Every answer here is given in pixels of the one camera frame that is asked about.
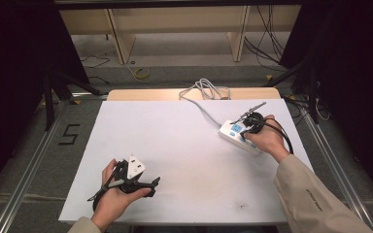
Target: beige sleeve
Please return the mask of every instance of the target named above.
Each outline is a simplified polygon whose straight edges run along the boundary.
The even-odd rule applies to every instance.
[[[68,233],[102,233],[101,230],[87,217],[82,216],[75,222]]]
[[[292,154],[280,162],[274,184],[292,232],[372,232]]]

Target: floor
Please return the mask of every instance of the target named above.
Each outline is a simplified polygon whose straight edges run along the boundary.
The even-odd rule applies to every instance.
[[[261,33],[250,33],[249,40],[258,45]],[[277,33],[277,38],[284,47],[288,33]],[[188,34],[149,34],[137,35],[135,46],[131,53],[128,66],[120,65],[115,53],[115,47],[106,36],[73,36],[77,52],[83,61],[85,70],[93,86],[109,91],[114,88],[163,88],[168,82],[183,82],[170,85],[171,87],[188,87],[185,83],[193,83],[201,78],[209,79],[215,84],[228,86],[261,86],[267,82],[266,77],[279,76],[283,70],[274,62],[257,59],[248,48],[244,48],[240,62],[234,62],[225,33],[188,33]],[[266,53],[275,56],[271,41],[264,39],[259,46]],[[149,83],[139,83],[131,75],[138,68],[149,69]],[[290,82],[280,83],[277,88],[282,94],[290,94]],[[81,89],[70,86],[75,93]],[[57,220],[63,207],[63,202],[69,191],[70,184],[75,177],[76,170],[85,150],[93,123],[96,121],[97,111],[104,100],[93,96],[78,96],[75,102],[58,103],[57,128],[51,135],[45,133],[45,106],[40,105],[36,115],[30,122],[22,142],[17,149],[17,155],[11,159],[0,176],[0,218],[7,206],[11,195],[18,189],[19,181],[25,179],[25,171],[30,171],[28,165],[34,161],[38,153],[42,158],[36,160],[36,170],[29,175],[30,183],[25,188],[26,194],[20,198],[19,206],[8,222],[9,232],[66,232],[69,225]],[[351,181],[354,193],[359,203],[365,206],[373,223],[373,184],[354,160],[348,144],[342,137],[337,123],[333,120],[320,119],[319,126],[308,122],[304,112],[288,104],[294,115],[293,121],[310,156],[314,170],[324,184],[338,198],[346,204],[352,205],[349,198],[345,198],[345,189],[340,187],[340,178],[331,174],[331,167],[327,159],[335,156],[342,169]],[[61,146],[65,141],[64,130],[68,125],[71,133],[79,135],[72,146]],[[326,142],[320,144],[319,137]],[[42,139],[49,142],[44,147]],[[325,155],[323,147],[331,147],[334,154]],[[114,224],[109,232],[129,232],[132,228],[126,225]],[[290,232],[288,226],[278,226],[280,232]],[[144,232],[202,232],[202,228],[145,228]],[[249,228],[214,228],[205,229],[206,232],[257,232],[256,227]]]

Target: power strip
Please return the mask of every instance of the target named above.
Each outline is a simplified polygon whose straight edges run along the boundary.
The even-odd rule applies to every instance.
[[[218,130],[220,136],[253,155],[259,155],[262,153],[262,151],[250,140],[241,137],[240,133],[245,130],[245,125],[240,123],[231,124],[231,122],[232,120],[227,120]]]

